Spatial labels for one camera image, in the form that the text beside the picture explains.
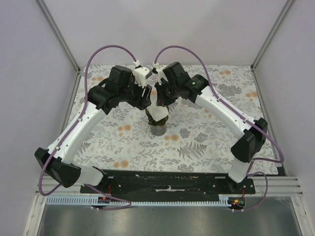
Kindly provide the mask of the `white paper coffee filter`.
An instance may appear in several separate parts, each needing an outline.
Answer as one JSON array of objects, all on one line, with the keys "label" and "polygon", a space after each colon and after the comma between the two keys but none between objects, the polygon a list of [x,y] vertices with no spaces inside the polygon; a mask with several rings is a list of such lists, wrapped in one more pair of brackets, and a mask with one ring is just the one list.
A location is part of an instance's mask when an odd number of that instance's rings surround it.
[{"label": "white paper coffee filter", "polygon": [[160,121],[168,116],[168,108],[157,105],[157,95],[150,95],[151,105],[147,107],[147,110],[154,121]]}]

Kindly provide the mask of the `green glass coffee dripper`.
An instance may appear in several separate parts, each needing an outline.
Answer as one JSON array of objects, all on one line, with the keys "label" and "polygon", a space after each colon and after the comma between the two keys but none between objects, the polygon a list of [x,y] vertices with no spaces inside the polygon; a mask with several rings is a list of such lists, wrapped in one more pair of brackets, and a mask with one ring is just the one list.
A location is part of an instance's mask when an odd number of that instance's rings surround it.
[{"label": "green glass coffee dripper", "polygon": [[153,104],[146,108],[146,114],[150,125],[162,126],[168,120],[169,109],[167,106],[156,106]]}]

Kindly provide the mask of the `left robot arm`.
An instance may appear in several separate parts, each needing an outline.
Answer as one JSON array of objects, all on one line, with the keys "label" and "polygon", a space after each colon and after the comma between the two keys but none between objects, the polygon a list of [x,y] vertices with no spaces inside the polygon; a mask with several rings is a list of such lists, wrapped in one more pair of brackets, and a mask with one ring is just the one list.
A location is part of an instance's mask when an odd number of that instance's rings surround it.
[{"label": "left robot arm", "polygon": [[90,184],[97,193],[105,192],[108,180],[103,174],[95,167],[74,164],[74,156],[93,128],[121,102],[139,110],[150,106],[152,87],[146,79],[151,75],[151,69],[145,66],[134,70],[120,65],[112,67],[109,77],[88,91],[87,103],[63,133],[47,148],[35,151],[45,173],[65,188],[75,183]]}]

